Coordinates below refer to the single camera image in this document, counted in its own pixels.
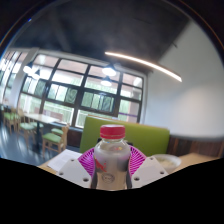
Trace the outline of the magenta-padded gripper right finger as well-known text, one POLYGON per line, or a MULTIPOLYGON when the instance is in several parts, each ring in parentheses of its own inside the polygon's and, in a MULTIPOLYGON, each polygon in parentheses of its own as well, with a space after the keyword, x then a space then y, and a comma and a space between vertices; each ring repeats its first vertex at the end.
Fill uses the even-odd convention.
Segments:
POLYGON ((147 157, 134 146, 130 150, 128 188, 140 188, 168 175, 154 156, 147 157))

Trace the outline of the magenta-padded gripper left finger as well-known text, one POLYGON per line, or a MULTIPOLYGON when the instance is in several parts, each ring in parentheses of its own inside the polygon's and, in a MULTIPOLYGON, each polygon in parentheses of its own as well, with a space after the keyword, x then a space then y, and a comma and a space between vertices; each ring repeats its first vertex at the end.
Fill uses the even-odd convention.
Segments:
POLYGON ((83 188, 94 188, 93 151, 94 149, 89 149, 83 154, 64 151, 59 155, 61 165, 57 175, 83 188))

